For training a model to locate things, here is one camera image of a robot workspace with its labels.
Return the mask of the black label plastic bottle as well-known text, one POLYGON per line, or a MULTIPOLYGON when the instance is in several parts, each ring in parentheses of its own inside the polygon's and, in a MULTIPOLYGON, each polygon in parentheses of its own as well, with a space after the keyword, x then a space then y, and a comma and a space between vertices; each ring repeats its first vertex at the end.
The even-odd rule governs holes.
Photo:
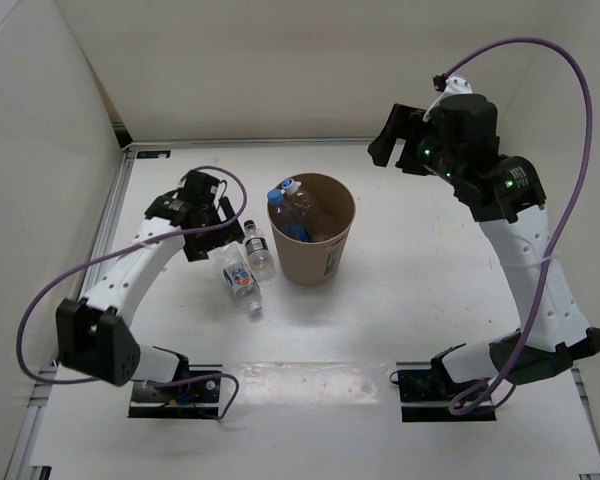
POLYGON ((263 231, 256 226, 253 220, 246 220, 243 226, 244 248, 251 272, 258 281, 273 278, 275 276, 274 258, 263 231))

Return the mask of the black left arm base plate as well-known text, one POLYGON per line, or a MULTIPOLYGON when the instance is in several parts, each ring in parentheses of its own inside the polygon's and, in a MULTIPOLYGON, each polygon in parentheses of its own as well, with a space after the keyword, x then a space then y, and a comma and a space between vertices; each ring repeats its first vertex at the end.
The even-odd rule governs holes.
POLYGON ((219 415, 221 378, 219 368, 190 366, 188 376, 212 375, 169 389, 134 384, 127 416, 131 419, 212 420, 219 415))

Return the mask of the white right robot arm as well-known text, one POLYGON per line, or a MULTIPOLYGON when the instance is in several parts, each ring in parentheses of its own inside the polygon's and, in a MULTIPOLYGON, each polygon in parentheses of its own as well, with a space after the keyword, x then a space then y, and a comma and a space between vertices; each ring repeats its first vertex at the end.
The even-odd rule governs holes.
POLYGON ((448 96, 430 111, 394 104, 368 147, 374 165, 385 167, 403 141, 397 168, 452 187, 489 240, 514 298, 517 330, 432 359, 429 387, 444 400, 497 376, 515 386, 549 379, 600 353, 600 328, 580 311, 547 250, 554 236, 539 175, 526 158, 500 153, 497 116, 480 94, 448 96))

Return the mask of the clear unlabelled plastic bottle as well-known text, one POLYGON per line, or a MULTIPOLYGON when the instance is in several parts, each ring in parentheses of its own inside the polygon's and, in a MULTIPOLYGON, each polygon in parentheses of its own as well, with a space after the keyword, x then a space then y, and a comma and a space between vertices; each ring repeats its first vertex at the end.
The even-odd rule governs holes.
POLYGON ((328 215, 315 195, 301 181, 296 181, 294 178, 287 178, 281 186, 288 202, 302 220, 311 240, 314 242, 328 240, 331 237, 328 215))

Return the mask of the orange blue label bottle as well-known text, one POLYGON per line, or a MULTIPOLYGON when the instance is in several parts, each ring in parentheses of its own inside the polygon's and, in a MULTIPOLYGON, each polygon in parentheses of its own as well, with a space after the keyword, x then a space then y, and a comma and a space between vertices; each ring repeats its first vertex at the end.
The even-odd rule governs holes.
POLYGON ((261 289, 238 246, 231 243, 217 250, 215 265, 234 303, 249 317, 263 311, 261 289))

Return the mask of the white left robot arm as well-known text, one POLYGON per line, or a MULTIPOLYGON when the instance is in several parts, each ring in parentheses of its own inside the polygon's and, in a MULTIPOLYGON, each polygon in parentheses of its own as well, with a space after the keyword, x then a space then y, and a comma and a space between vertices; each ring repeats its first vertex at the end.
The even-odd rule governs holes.
POLYGON ((167 263, 178 253, 189 262, 240 242, 244 233, 220 179, 188 172, 178 187, 158 196, 144 213, 134 251, 119 256, 80 299, 56 310, 60 363, 74 371, 123 386, 146 382, 171 400, 190 388, 188 359, 177 352, 139 344, 131 324, 139 304, 167 263))

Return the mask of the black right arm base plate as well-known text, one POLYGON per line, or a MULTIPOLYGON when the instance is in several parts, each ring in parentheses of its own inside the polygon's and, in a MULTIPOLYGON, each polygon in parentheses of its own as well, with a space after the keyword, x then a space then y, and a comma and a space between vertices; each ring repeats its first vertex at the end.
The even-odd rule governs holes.
POLYGON ((463 416, 449 412, 451 400, 473 385, 446 386, 429 364, 397 363, 389 369, 389 381, 398 388, 403 423, 493 422, 496 415, 491 399, 463 416))

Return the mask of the blue label water bottle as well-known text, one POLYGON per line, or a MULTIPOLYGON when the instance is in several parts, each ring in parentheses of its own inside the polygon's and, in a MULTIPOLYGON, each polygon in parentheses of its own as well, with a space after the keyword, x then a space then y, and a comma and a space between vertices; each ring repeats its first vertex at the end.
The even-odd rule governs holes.
POLYGON ((308 243, 310 241, 309 234, 298 214, 285 199, 282 191, 279 189, 270 190, 267 193, 267 200, 269 206, 273 208, 273 223, 276 227, 287 237, 308 243))

